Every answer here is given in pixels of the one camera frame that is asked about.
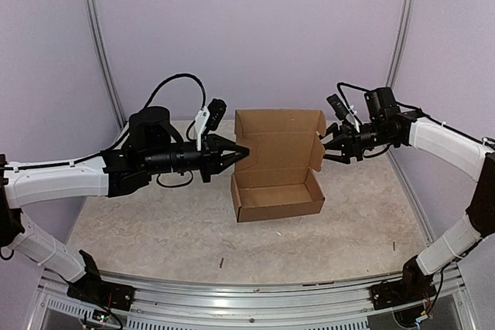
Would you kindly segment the brown cardboard box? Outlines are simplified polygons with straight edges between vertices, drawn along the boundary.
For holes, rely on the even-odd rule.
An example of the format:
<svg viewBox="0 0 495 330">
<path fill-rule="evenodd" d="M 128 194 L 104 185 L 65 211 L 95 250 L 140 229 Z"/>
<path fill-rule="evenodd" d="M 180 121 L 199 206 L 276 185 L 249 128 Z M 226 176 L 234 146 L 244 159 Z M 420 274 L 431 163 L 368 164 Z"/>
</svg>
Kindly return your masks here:
<svg viewBox="0 0 495 330">
<path fill-rule="evenodd" d="M 250 109 L 235 113 L 237 162 L 230 190 L 239 223 L 314 215 L 326 200 L 316 173 L 325 154 L 320 110 Z"/>
</svg>

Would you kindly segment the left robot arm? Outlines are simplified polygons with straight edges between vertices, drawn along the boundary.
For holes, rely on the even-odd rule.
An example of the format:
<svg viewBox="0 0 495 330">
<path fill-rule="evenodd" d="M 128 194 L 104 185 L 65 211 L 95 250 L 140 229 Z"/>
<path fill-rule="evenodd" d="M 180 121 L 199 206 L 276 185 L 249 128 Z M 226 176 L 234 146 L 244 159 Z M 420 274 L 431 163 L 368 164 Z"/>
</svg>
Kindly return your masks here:
<svg viewBox="0 0 495 330">
<path fill-rule="evenodd" d="M 76 252 L 38 227 L 22 207 L 72 197 L 119 197 L 146 187 L 155 175 L 198 171 L 203 182 L 249 155 L 249 149 L 215 134 L 223 115 L 202 108 L 194 125 L 196 139 L 185 141 L 165 107 L 150 106 L 129 118 L 116 147 L 57 163 L 1 159 L 1 245 L 76 284 L 98 303 L 108 296 L 92 256 Z"/>
</svg>

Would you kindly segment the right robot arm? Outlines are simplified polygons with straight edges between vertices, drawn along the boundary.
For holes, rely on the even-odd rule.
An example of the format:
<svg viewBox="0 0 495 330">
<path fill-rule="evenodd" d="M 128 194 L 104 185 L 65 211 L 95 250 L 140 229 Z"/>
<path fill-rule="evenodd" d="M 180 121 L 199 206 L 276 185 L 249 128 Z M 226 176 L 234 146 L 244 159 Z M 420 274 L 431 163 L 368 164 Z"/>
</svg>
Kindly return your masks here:
<svg viewBox="0 0 495 330">
<path fill-rule="evenodd" d="M 396 101 L 390 87 L 365 89 L 369 120 L 363 122 L 343 92 L 327 97 L 337 122 L 325 134 L 324 158 L 350 164 L 362 161 L 382 147 L 412 147 L 440 159 L 468 175 L 476 189 L 464 215 L 441 237 L 403 267 L 395 294 L 411 302 L 420 295 L 433 275 L 470 252 L 494 233 L 494 141 L 476 139 L 426 114 L 421 108 Z"/>
</svg>

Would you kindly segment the front aluminium rail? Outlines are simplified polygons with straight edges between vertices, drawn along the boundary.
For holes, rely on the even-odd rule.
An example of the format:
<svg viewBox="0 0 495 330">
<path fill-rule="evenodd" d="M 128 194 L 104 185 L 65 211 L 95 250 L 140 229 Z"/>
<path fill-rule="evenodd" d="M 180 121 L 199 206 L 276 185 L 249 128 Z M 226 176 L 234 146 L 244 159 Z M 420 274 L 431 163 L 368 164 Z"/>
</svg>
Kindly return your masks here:
<svg viewBox="0 0 495 330">
<path fill-rule="evenodd" d="M 105 280 L 135 288 L 129 311 L 112 311 L 124 329 L 404 329 L 394 313 L 421 302 L 374 310 L 370 287 L 391 283 L 385 274 L 310 284 L 204 284 L 102 272 Z M 97 308 L 68 298 L 67 286 L 55 274 L 43 273 L 22 329 L 48 328 L 49 320 L 65 320 L 61 328 L 111 329 L 90 318 Z M 443 286 L 431 317 L 419 329 L 480 329 L 456 265 L 444 271 Z"/>
</svg>

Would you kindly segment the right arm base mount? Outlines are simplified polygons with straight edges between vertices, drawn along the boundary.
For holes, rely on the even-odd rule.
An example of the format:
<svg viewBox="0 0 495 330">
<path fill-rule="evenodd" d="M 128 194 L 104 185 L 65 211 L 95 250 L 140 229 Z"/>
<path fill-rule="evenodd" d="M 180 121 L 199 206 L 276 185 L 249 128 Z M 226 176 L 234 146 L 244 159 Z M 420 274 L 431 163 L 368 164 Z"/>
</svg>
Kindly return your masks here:
<svg viewBox="0 0 495 330">
<path fill-rule="evenodd" d="M 432 281 L 419 286 L 407 286 L 405 281 L 382 281 L 369 289 L 374 310 L 392 308 L 434 297 L 437 293 Z"/>
</svg>

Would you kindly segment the right aluminium frame post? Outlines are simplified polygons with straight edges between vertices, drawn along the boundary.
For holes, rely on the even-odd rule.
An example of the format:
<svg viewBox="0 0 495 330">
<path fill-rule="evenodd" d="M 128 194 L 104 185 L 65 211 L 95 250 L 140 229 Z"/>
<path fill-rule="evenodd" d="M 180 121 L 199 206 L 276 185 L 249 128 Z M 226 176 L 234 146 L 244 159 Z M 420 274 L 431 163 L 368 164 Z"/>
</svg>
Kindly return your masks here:
<svg viewBox="0 0 495 330">
<path fill-rule="evenodd" d="M 405 51 L 414 5 L 415 0 L 403 0 L 402 2 L 398 31 L 391 55 L 390 66 L 387 71 L 386 86 L 391 89 L 394 88 L 398 78 L 398 72 L 400 70 L 401 60 Z"/>
</svg>

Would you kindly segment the aluminium frame post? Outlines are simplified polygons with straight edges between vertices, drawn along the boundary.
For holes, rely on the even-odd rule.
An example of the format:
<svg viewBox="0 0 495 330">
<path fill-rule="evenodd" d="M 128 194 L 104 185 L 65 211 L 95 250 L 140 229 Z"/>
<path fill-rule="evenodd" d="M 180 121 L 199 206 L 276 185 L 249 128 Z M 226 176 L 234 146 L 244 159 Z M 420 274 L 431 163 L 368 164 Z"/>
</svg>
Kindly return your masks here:
<svg viewBox="0 0 495 330">
<path fill-rule="evenodd" d="M 403 0 L 402 2 L 398 31 L 391 55 L 390 66 L 387 71 L 386 86 L 391 89 L 394 88 L 398 78 L 398 72 L 400 70 L 401 60 L 405 51 L 414 5 L 415 0 Z"/>
<path fill-rule="evenodd" d="M 101 31 L 101 25 L 97 11 L 97 1 L 84 0 L 84 6 L 88 17 L 90 34 L 93 40 L 97 62 L 100 67 L 104 89 L 106 90 L 106 93 L 108 95 L 111 111 L 114 115 L 117 126 L 122 129 L 125 126 L 126 122 L 125 114 L 121 106 L 121 101 L 118 96 L 118 92 L 111 73 L 108 54 L 104 45 L 103 33 Z"/>
</svg>

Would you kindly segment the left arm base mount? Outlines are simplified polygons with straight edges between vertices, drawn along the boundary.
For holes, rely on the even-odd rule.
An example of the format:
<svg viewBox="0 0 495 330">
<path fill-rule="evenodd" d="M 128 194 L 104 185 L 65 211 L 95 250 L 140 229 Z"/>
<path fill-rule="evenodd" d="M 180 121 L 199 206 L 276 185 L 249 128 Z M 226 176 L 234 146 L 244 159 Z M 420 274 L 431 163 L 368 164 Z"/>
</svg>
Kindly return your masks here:
<svg viewBox="0 0 495 330">
<path fill-rule="evenodd" d="M 135 296 L 135 288 L 130 285 L 109 281 L 69 283 L 67 295 L 101 308 L 130 311 Z"/>
</svg>

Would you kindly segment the left aluminium frame post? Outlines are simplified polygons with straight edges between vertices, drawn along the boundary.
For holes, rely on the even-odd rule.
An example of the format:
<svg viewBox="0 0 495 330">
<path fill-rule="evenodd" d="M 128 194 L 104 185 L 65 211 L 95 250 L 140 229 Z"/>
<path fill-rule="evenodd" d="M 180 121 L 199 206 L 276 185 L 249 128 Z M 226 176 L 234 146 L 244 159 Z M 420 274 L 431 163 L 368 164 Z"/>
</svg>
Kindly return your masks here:
<svg viewBox="0 0 495 330">
<path fill-rule="evenodd" d="M 100 67 L 104 89 L 106 90 L 106 93 L 108 95 L 111 111 L 114 115 L 117 126 L 122 129 L 125 126 L 126 122 L 125 114 L 121 106 L 121 101 L 118 96 L 118 92 L 111 73 L 108 54 L 104 45 L 103 33 L 101 31 L 101 25 L 97 11 L 97 1 L 84 0 L 84 6 L 88 17 L 90 34 L 93 40 L 97 62 Z"/>
</svg>

